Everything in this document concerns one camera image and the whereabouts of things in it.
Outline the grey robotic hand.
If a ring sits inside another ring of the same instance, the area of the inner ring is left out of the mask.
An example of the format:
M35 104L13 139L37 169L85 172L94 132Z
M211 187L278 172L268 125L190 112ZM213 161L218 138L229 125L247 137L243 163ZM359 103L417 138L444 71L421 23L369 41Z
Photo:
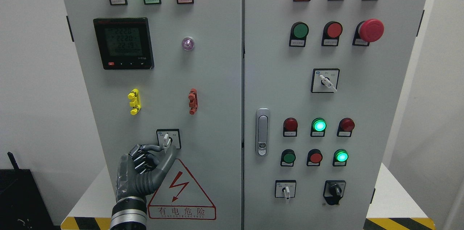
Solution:
M116 201L123 198L144 199L159 189L176 160L175 145L135 145L121 156L116 181Z

